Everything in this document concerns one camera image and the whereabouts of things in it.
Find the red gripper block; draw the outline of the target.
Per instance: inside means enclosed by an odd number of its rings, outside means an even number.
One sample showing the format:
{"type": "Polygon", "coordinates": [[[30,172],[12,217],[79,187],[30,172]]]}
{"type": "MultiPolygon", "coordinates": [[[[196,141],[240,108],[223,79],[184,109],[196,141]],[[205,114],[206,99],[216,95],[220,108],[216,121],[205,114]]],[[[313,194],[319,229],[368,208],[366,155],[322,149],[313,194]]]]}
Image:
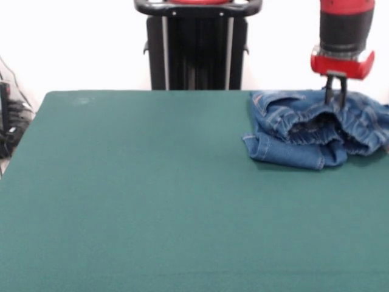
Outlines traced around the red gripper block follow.
{"type": "Polygon", "coordinates": [[[344,107],[347,95],[347,79],[363,80],[370,73],[374,63],[374,51],[363,51],[356,58],[335,58],[318,52],[311,54],[311,69],[320,75],[327,75],[325,85],[325,103],[333,97],[334,76],[340,82],[340,91],[336,97],[339,107],[344,107]]]}

